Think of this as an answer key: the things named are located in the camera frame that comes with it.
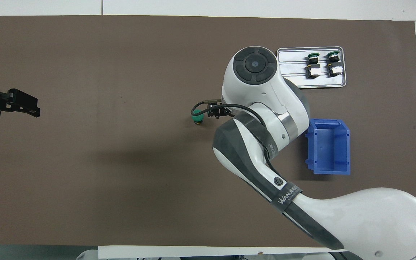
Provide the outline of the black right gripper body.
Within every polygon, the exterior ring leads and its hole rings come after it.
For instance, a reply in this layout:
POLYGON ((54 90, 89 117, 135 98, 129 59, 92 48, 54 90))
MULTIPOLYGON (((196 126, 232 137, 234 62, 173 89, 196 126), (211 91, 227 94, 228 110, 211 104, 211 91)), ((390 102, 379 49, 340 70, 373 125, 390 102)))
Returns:
POLYGON ((225 116, 235 117, 235 114, 232 113, 228 106, 226 107, 224 104, 219 104, 217 106, 216 118, 219 119, 220 117, 225 116))

